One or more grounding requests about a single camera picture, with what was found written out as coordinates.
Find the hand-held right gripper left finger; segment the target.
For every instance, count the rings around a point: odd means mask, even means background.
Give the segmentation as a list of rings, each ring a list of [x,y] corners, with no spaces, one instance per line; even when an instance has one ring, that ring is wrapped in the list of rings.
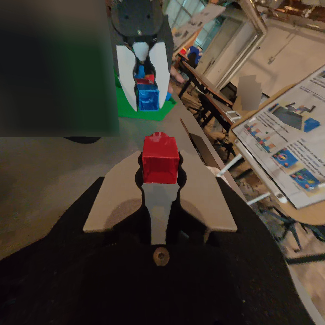
[[[144,205],[144,193],[136,184],[140,153],[134,152],[106,173],[83,226],[84,233],[111,230]]]

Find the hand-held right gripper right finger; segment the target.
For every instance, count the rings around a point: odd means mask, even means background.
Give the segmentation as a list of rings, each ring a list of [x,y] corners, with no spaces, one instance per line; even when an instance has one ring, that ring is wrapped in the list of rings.
[[[184,211],[211,231],[238,230],[218,180],[209,167],[185,150],[179,152],[177,185]]]

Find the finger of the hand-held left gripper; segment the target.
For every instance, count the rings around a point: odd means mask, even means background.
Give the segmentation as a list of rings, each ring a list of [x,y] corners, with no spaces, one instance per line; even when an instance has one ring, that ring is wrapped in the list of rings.
[[[150,62],[155,70],[155,83],[159,90],[159,108],[166,101],[170,72],[168,68],[165,42],[158,42],[150,50]]]
[[[137,112],[136,82],[134,78],[134,68],[136,67],[136,56],[126,46],[116,46],[119,81],[124,94],[132,107]]]

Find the blue toy block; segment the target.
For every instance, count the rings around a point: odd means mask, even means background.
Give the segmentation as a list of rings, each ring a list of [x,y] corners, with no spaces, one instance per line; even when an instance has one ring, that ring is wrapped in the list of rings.
[[[160,92],[155,84],[138,84],[138,108],[141,112],[157,112],[159,110]]]

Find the green plastic bin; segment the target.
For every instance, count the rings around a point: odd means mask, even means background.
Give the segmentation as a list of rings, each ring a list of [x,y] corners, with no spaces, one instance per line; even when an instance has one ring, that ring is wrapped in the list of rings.
[[[158,111],[148,111],[148,112],[136,112],[133,110],[131,105],[129,104],[120,81],[118,79],[116,71],[114,71],[115,77],[115,86],[116,86],[116,94],[117,94],[117,106],[118,106],[118,116],[124,118],[132,118],[132,119],[143,119],[143,120],[152,120],[152,121],[162,121],[165,116],[173,109],[176,105],[176,101],[169,96],[169,99],[165,101],[163,107]]]

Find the person's left hand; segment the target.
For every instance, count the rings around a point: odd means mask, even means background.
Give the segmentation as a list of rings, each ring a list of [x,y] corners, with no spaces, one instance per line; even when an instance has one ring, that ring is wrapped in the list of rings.
[[[181,76],[181,74],[175,69],[174,66],[171,66],[170,68],[170,80],[169,80],[169,85],[168,85],[168,93],[173,94],[173,83],[172,81],[175,81],[179,84],[184,84],[185,80]]]

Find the long wooden desk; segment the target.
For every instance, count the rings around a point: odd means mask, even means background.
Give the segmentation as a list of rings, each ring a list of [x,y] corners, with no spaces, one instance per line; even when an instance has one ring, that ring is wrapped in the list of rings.
[[[218,91],[212,83],[210,83],[206,78],[200,75],[192,66],[188,64],[188,61],[183,57],[182,64],[184,66],[184,71],[189,79],[184,84],[183,88],[178,94],[178,97],[181,99],[183,94],[186,92],[187,88],[191,83],[199,89],[205,95],[211,95],[216,100],[232,108],[233,103],[227,99],[220,91]]]

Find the laminated instruction sheet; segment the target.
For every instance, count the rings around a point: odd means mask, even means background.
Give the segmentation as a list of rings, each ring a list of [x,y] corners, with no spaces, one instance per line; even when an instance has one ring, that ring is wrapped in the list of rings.
[[[325,198],[324,71],[322,66],[233,128],[296,209]]]
[[[207,23],[224,13],[225,10],[225,6],[208,3],[203,10],[194,14],[189,21],[173,33],[174,43],[185,41],[185,39],[191,37],[197,30],[203,28]]]

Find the wooden desk black legs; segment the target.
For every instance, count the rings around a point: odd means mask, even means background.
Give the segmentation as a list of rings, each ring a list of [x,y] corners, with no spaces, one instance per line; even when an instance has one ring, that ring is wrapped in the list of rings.
[[[237,112],[209,95],[200,94],[199,101],[201,104],[201,112],[197,121],[201,128],[205,128],[214,118],[221,125],[223,131],[216,138],[215,142],[227,142],[230,128],[235,124],[235,121],[230,115],[233,114],[235,117],[238,117]]]

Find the instruction poster board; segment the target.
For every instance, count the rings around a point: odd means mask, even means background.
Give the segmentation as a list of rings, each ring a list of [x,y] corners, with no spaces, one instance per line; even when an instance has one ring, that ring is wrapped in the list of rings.
[[[295,209],[295,207],[289,201],[283,202],[284,195],[281,194],[279,196],[280,190],[276,186],[276,184],[271,180],[271,178],[267,175],[267,173],[262,169],[260,164],[254,159],[253,155],[246,149],[246,147],[238,140],[238,137],[234,134],[233,129],[240,125],[247,120],[252,119],[254,115],[259,113],[264,107],[268,104],[276,100],[278,97],[283,95],[285,92],[296,86],[297,83],[288,85],[270,97],[268,100],[263,102],[257,110],[246,112],[246,114],[238,120],[235,124],[232,125],[230,129],[230,139],[233,141],[235,148],[238,150],[239,156],[243,158],[247,163],[249,163],[250,167],[252,168],[253,172],[257,175],[258,179],[261,183],[266,187],[266,192],[270,193],[268,196],[271,196],[275,199],[276,203],[280,206],[280,208],[288,214],[293,219],[297,220],[298,222],[310,224],[310,225],[324,225],[325,224],[325,202],[321,201],[315,203],[313,205]]]

